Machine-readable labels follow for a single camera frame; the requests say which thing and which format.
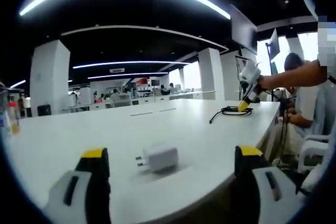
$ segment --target window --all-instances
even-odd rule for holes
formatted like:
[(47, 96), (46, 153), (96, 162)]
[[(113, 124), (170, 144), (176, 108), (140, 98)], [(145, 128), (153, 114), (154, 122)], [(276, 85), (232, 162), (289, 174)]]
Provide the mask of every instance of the window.
[(316, 60), (319, 53), (317, 33), (298, 34), (305, 60)]
[(177, 84), (181, 85), (180, 72), (178, 69), (175, 69), (169, 72), (169, 83), (173, 83), (174, 86), (176, 86)]
[(198, 61), (186, 65), (183, 68), (184, 73), (184, 88), (185, 89), (200, 89), (201, 88), (201, 75)]
[[(269, 58), (267, 47), (265, 45), (269, 40), (258, 41), (258, 54), (256, 56), (257, 62), (259, 63), (258, 67), (261, 70), (261, 74), (264, 76), (269, 76), (271, 74), (270, 66), (269, 66)], [(285, 36), (279, 37), (279, 46), (280, 53), (274, 57), (271, 62), (274, 62), (278, 73), (284, 72), (284, 64), (287, 55), (289, 54), (289, 45)]]

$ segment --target white pillar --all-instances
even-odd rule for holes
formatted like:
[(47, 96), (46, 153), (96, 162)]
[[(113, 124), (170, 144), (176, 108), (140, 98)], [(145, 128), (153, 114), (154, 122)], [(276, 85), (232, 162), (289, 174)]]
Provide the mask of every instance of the white pillar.
[(60, 114), (68, 95), (70, 51), (59, 40), (35, 48), (30, 71), (32, 116), (37, 107), (50, 104), (52, 114)]
[(184, 90), (184, 70), (183, 68), (180, 68), (178, 71), (180, 73), (181, 89)]
[(304, 60), (305, 57), (303, 55), (303, 50), (302, 50), (299, 37), (288, 38), (287, 41), (288, 41), (290, 52), (296, 53), (298, 56), (301, 57), (301, 59)]
[(216, 99), (224, 100), (224, 80), (219, 51), (207, 48), (198, 53), (202, 91), (216, 90)]

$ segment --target white power adapter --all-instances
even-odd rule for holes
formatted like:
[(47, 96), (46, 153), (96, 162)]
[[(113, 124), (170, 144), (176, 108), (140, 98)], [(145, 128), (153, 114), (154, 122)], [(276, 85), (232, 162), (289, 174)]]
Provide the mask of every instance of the white power adapter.
[(138, 164), (138, 166), (148, 165), (150, 170), (158, 172), (177, 165), (179, 162), (177, 148), (166, 143), (160, 143), (143, 149), (143, 158), (146, 164)]

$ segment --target ceiling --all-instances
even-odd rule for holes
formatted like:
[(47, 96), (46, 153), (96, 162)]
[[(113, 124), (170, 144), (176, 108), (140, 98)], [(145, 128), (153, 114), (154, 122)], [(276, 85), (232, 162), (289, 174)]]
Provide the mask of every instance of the ceiling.
[[(255, 25), (309, 15), (303, 0), (209, 1), (227, 11), (229, 5), (234, 4)], [(6, 10), (8, 32), (3, 53), (11, 67), (0, 66), (0, 79), (7, 85), (23, 79), (28, 81), (34, 48), (55, 39), (60, 39), (71, 52), (69, 76), (73, 84), (83, 83), (89, 76), (107, 75), (112, 68), (72, 69), (76, 65), (126, 60), (176, 61), (207, 47), (223, 50), (199, 39), (146, 29), (96, 29), (62, 36), (81, 28), (158, 27), (204, 38), (231, 50), (237, 47), (230, 41), (229, 20), (194, 0), (48, 0), (19, 16), (18, 12), (27, 2), (30, 0), (11, 0)], [(164, 65), (120, 67), (125, 67), (127, 73), (156, 72)], [(27, 89), (28, 84), (26, 82), (23, 88)]]

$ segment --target black stand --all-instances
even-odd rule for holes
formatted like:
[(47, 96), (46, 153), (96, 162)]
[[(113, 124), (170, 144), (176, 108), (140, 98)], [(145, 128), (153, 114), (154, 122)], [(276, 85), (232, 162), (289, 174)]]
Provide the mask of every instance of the black stand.
[[(273, 75), (273, 68), (272, 68), (271, 57), (270, 57), (270, 52), (269, 52), (270, 44), (265, 43), (265, 45), (267, 47), (267, 54), (268, 54), (268, 60), (269, 60), (269, 67), (271, 68), (271, 75)], [(271, 94), (272, 94), (272, 102), (274, 102), (274, 90), (271, 90)]]

